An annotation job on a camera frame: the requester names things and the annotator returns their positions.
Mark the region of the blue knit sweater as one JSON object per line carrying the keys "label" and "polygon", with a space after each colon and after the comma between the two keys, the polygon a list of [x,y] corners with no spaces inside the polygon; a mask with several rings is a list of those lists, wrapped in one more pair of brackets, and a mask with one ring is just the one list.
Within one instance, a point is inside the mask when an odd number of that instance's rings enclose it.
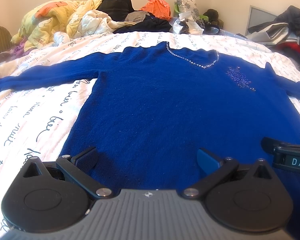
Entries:
{"label": "blue knit sweater", "polygon": [[0,79],[0,92],[95,80],[62,148],[100,155],[88,173],[118,189],[182,190],[203,178],[203,147],[244,164],[272,161],[270,137],[300,144],[300,82],[216,51],[171,49],[161,42],[121,53],[93,53]]}

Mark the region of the clothes pile on right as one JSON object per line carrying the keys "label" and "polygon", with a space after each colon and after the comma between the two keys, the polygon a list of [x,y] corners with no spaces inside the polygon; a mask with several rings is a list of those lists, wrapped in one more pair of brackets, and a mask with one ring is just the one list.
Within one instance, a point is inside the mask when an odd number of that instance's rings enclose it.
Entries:
{"label": "clothes pile on right", "polygon": [[273,20],[247,29],[246,38],[291,58],[300,71],[300,9],[293,5]]}

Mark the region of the white script-print bedspread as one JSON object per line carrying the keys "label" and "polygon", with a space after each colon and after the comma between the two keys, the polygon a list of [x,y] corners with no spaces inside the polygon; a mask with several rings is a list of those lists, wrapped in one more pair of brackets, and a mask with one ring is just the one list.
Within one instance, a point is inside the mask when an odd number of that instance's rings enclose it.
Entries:
{"label": "white script-print bedspread", "polygon": [[[300,81],[300,72],[289,58],[263,45],[231,36],[163,32],[106,33],[77,39],[58,33],[54,43],[1,63],[0,77],[17,76],[36,65],[50,66],[95,52],[121,52],[126,47],[151,47],[163,41],[174,49],[216,50],[259,67],[270,63],[277,75]],[[30,157],[38,156],[44,161],[57,159],[93,85],[93,81],[79,80],[57,87],[0,93],[0,237],[8,230],[1,213],[1,201],[8,187]]]}

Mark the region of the purple patterned cloth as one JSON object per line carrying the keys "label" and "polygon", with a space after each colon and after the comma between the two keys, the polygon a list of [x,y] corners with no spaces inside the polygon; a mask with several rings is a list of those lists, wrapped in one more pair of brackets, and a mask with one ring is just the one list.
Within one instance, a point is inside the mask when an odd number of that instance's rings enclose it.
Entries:
{"label": "purple patterned cloth", "polygon": [[25,41],[21,41],[20,44],[13,46],[10,50],[1,52],[0,63],[9,62],[29,54],[30,53],[29,51],[24,50],[24,46],[25,46]]}

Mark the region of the white crumpled garment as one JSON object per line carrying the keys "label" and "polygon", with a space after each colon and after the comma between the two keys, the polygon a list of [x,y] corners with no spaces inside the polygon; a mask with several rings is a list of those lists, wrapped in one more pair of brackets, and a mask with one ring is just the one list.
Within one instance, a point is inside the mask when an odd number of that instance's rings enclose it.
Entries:
{"label": "white crumpled garment", "polygon": [[108,14],[98,10],[89,10],[84,15],[74,13],[66,25],[65,31],[58,31],[53,36],[55,43],[67,43],[76,38],[90,35],[102,35],[135,25],[135,22],[117,22]]}

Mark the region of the black blue-rimmed bowl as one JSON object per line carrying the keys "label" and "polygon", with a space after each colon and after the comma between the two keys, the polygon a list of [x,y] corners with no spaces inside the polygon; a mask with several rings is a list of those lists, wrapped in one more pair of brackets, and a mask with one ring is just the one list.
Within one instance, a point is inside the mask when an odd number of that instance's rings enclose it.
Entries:
{"label": "black blue-rimmed bowl", "polygon": [[219,26],[214,24],[206,24],[204,27],[203,34],[205,35],[219,35],[221,32],[221,29]]}

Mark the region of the yellow orange comforter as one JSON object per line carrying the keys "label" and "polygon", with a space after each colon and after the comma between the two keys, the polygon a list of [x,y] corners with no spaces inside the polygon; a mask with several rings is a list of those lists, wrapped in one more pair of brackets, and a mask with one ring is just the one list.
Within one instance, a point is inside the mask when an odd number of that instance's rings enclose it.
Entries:
{"label": "yellow orange comforter", "polygon": [[18,45],[24,41],[24,51],[28,51],[50,44],[59,31],[73,37],[82,17],[100,4],[101,0],[53,0],[43,3],[24,15],[11,42]]}

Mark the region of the silver crumpled plastic bag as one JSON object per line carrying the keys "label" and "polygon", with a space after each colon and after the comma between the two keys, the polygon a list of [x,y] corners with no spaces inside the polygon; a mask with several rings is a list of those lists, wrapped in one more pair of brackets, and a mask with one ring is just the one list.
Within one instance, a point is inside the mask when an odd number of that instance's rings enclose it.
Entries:
{"label": "silver crumpled plastic bag", "polygon": [[203,29],[194,21],[190,11],[182,12],[172,24],[171,32],[174,34],[202,35]]}

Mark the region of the dark navy garment pile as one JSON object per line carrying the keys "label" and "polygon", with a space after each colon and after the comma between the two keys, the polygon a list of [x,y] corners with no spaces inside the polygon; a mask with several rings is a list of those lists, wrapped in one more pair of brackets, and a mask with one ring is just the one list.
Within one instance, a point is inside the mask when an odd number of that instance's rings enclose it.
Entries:
{"label": "dark navy garment pile", "polygon": [[135,25],[122,27],[114,31],[115,34],[140,32],[169,32],[172,26],[167,20],[154,16],[146,16],[145,19]]}

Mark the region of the grey folded garment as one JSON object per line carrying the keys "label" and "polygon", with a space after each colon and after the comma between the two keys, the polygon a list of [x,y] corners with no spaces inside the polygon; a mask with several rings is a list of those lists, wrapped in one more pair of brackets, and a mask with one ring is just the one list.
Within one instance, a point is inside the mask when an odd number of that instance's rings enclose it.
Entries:
{"label": "grey folded garment", "polygon": [[125,18],[125,22],[133,22],[133,23],[140,23],[142,22],[146,16],[150,16],[150,14],[146,11],[134,11],[134,12],[130,12],[126,18]]}

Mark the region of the dark brown plush toy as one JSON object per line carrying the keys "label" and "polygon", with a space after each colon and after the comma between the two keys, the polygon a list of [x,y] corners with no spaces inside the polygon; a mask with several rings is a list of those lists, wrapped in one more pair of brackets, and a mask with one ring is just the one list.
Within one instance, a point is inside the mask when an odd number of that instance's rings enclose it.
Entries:
{"label": "dark brown plush toy", "polygon": [[218,11],[215,9],[208,9],[205,13],[203,13],[204,16],[207,16],[209,18],[209,22],[212,25],[216,25],[223,29],[224,22],[219,19]]}

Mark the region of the orange plastic bag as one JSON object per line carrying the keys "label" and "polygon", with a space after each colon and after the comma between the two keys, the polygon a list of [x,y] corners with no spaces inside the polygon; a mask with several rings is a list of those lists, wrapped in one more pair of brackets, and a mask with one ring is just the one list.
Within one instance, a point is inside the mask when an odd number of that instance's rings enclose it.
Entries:
{"label": "orange plastic bag", "polygon": [[162,20],[171,20],[171,8],[165,0],[147,0],[140,10],[149,12]]}

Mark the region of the floral grey pillow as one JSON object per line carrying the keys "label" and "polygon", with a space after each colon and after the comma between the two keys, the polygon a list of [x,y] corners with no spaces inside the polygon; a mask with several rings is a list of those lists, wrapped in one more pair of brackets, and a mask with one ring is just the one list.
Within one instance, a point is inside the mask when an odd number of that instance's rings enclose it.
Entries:
{"label": "floral grey pillow", "polygon": [[197,8],[196,0],[176,0],[179,12],[191,12],[194,21],[200,19],[199,10]]}

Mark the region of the grey framed wall panel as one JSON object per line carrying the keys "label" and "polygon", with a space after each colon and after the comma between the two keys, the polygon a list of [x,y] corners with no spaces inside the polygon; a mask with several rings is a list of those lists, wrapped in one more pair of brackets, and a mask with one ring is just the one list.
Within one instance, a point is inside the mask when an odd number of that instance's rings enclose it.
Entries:
{"label": "grey framed wall panel", "polygon": [[250,27],[253,27],[255,25],[264,22],[273,21],[276,17],[277,16],[275,14],[272,14],[271,12],[268,12],[266,10],[251,5],[249,8],[249,16],[248,16],[247,28],[245,34],[246,35],[249,34],[248,29]]}

